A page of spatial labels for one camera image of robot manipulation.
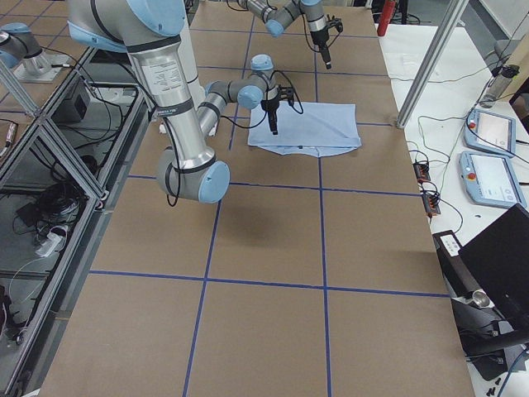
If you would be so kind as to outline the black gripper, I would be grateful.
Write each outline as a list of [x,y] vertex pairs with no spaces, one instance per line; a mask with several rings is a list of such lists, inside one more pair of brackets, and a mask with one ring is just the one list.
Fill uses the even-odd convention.
[[295,89],[292,86],[277,85],[265,93],[261,101],[261,109],[267,112],[269,130],[273,135],[278,134],[277,109],[281,101],[286,101],[290,107],[294,106]]
[[312,43],[322,57],[326,69],[331,69],[331,55],[327,42],[330,39],[329,30],[335,28],[338,33],[343,32],[343,23],[339,17],[324,15],[309,22]]

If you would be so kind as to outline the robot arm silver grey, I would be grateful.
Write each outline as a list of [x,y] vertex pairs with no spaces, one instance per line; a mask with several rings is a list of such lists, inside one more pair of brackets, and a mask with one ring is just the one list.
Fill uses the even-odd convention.
[[326,69],[331,69],[330,47],[343,32],[343,22],[339,17],[331,17],[324,12],[322,1],[287,1],[282,7],[268,1],[234,1],[238,8],[226,5],[238,12],[251,12],[265,25],[272,37],[283,35],[299,18],[303,19],[303,30],[310,51],[321,56]]
[[136,80],[162,119],[171,146],[160,158],[157,180],[176,199],[216,203],[227,192],[231,173],[206,143],[229,103],[261,107],[272,132],[282,100],[293,100],[293,88],[276,82],[268,55],[252,60],[246,79],[216,81],[205,99],[195,103],[185,63],[181,33],[187,15],[181,1],[70,1],[69,32],[87,46],[127,54]]

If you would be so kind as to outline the second grey robot base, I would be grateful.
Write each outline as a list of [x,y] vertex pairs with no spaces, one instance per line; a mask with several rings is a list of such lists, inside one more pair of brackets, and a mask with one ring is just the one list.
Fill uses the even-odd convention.
[[68,55],[47,54],[28,25],[13,22],[1,26],[1,61],[14,69],[22,82],[50,83],[69,60]]

